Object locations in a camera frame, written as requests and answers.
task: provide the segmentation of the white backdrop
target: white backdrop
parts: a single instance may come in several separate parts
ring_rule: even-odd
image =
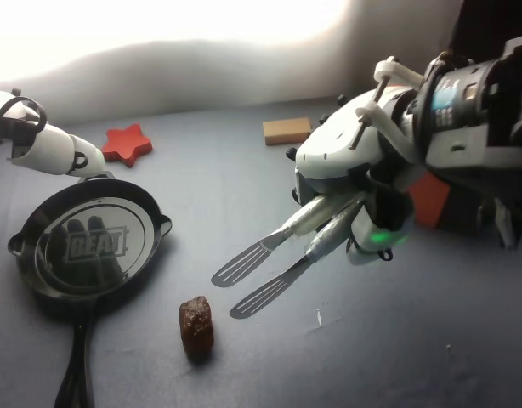
[[[357,94],[389,55],[423,72],[462,2],[24,1],[0,2],[0,89],[57,124]]]

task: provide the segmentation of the logo on pan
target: logo on pan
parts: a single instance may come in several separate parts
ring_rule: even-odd
[[[127,227],[72,232],[66,240],[65,262],[118,258],[127,252]]]

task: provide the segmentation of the red object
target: red object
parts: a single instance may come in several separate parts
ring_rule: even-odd
[[[106,136],[108,143],[101,151],[107,162],[123,162],[127,167],[132,167],[136,159],[153,150],[151,140],[144,136],[138,123],[123,130],[109,129]]]
[[[427,173],[408,191],[414,201],[416,221],[426,227],[437,228],[440,214],[445,206],[448,193],[450,193],[450,186],[433,174]]]

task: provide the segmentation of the piece of meat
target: piece of meat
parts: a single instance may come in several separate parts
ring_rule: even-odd
[[[212,310],[204,296],[180,305],[179,329],[189,357],[201,358],[209,354],[213,346]]]

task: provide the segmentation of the table surface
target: table surface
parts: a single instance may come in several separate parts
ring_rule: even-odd
[[[67,129],[101,146],[108,128],[140,123],[154,150],[109,170],[150,192],[174,224],[142,292],[98,319],[97,406],[522,407],[522,245],[505,252],[495,240],[416,228],[391,263],[353,267],[339,248],[258,315],[229,317],[309,240],[287,242],[232,288],[210,282],[298,209],[287,146],[266,147],[262,122],[336,108],[318,100]],[[40,311],[6,244],[76,180],[11,166],[9,152],[0,145],[0,408],[47,408],[72,329]],[[192,366],[178,309],[198,295],[212,305],[216,344],[208,364]]]

